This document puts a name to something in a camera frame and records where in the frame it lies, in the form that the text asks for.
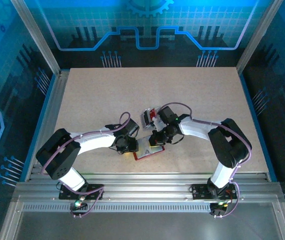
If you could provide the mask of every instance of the glass panel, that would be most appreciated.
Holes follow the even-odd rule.
[[[243,74],[254,106],[265,102],[258,121],[285,193],[285,0]]]
[[[0,1],[0,230],[52,75],[11,2]]]
[[[234,67],[269,2],[28,0],[27,5],[61,68]]]

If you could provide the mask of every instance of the gear logo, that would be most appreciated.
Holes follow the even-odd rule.
[[[163,14],[163,10],[169,9],[169,4],[173,4],[173,0],[128,0],[127,10],[131,10],[132,14],[138,14],[139,17],[151,15],[156,17],[156,14]]]
[[[0,0],[0,24],[4,25],[12,16],[12,6],[10,0]]]

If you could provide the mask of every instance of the beige table surface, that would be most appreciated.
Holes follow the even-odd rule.
[[[98,130],[117,124],[128,111],[141,126],[147,108],[182,102],[193,117],[222,121],[232,118],[252,144],[252,159],[240,172],[268,172],[257,132],[235,67],[72,68],[68,77],[56,130]],[[189,113],[173,105],[178,115]],[[150,135],[139,131],[138,138]],[[117,154],[99,148],[79,155],[74,168],[80,173],[212,173],[218,160],[209,141],[185,136],[165,151],[135,161],[132,153]]]

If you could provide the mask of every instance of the wooden tabletop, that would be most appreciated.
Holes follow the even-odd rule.
[[[222,121],[234,119],[252,144],[252,158],[240,172],[268,172],[263,151],[235,67],[72,68],[56,129],[88,132],[117,124],[128,111],[141,127],[147,108],[182,102],[193,117]],[[181,115],[183,106],[170,107]],[[139,131],[137,138],[151,135]],[[218,160],[209,141],[185,136],[165,151],[135,161],[132,153],[117,154],[99,148],[79,155],[74,163],[88,173],[212,173]]]

